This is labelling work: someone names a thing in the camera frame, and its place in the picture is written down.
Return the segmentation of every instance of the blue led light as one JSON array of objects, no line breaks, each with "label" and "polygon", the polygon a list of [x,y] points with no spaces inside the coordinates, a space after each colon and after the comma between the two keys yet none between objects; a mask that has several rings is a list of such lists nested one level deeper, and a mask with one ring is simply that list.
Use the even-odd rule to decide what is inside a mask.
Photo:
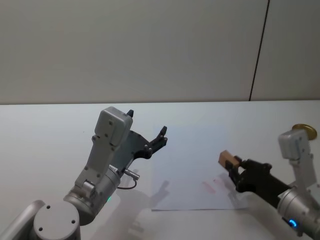
[{"label": "blue led light", "polygon": [[293,219],[290,219],[290,220],[289,220],[289,223],[292,225],[293,228],[296,228],[296,227],[298,226],[298,224],[296,223],[296,221],[293,220]]}]

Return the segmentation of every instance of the metal cylinder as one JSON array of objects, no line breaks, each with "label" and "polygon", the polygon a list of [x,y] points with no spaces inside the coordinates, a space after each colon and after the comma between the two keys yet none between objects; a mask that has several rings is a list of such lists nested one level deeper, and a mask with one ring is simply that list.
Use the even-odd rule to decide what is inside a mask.
[{"label": "metal cylinder", "polygon": [[31,203],[3,231],[0,240],[17,240],[27,236],[32,229],[35,215],[44,205],[45,203],[41,200]]},{"label": "metal cylinder", "polygon": [[33,230],[39,240],[81,240],[78,210],[66,201],[43,206]]},{"label": "metal cylinder", "polygon": [[119,184],[119,175],[109,167],[106,174],[102,176],[101,181],[94,186],[94,193],[90,197],[81,195],[77,191],[77,186],[74,186],[63,200],[77,208],[80,216],[80,225],[84,226],[95,219]]},{"label": "metal cylinder", "polygon": [[298,233],[305,233],[314,240],[320,240],[320,211],[309,196],[300,194],[294,188],[288,189],[283,194],[277,211],[289,223],[294,223],[292,227]]}]

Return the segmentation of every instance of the cable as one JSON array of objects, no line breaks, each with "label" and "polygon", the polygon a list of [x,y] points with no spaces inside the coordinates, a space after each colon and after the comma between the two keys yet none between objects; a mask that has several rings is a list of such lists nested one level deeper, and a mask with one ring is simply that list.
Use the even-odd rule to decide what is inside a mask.
[{"label": "cable", "polygon": [[134,189],[136,186],[137,186],[137,181],[135,179],[133,179],[134,181],[134,185],[133,186],[130,186],[130,187],[121,187],[121,186],[118,186],[117,189],[122,189],[122,190],[129,190],[129,189]]}]

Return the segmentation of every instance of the red mark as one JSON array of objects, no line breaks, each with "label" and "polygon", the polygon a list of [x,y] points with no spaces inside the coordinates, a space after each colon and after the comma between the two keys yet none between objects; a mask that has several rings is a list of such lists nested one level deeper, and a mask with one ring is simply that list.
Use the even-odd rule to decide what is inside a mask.
[{"label": "red mark", "polygon": [[209,183],[207,183],[206,181],[203,181],[202,184],[204,185],[205,189],[209,193],[211,193],[211,194],[215,194],[216,193],[216,190]]}]

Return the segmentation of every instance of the white wall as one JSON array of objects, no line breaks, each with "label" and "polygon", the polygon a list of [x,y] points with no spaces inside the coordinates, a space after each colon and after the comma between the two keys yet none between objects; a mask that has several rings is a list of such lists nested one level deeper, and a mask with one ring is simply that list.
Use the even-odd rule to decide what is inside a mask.
[{"label": "white wall", "polygon": [[1,0],[0,104],[249,99],[267,0]]},{"label": "white wall", "polygon": [[320,1],[271,0],[251,100],[320,99]]}]

